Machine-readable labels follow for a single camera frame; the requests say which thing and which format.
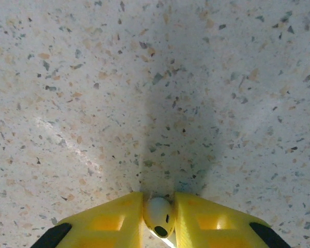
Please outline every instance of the speckled floor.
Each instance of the speckled floor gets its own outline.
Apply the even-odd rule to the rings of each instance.
[[[310,0],[0,0],[0,247],[173,190],[310,247]]]

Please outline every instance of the terrazzo floor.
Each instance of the terrazzo floor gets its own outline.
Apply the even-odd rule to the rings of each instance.
[[[310,247],[310,0],[0,0],[0,248],[175,190]]]

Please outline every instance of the yellow 3d-printed part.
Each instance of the yellow 3d-printed part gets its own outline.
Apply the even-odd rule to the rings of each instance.
[[[268,248],[250,223],[259,218],[187,193],[175,193],[179,248]]]
[[[133,192],[61,220],[71,230],[56,248],[140,248],[143,194]]]

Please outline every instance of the yellow plastic part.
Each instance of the yellow plastic part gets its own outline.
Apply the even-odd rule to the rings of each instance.
[[[179,248],[268,248],[250,222],[270,227],[249,214],[187,193],[175,193]]]
[[[61,220],[71,230],[56,248],[140,248],[143,194],[133,192]]]

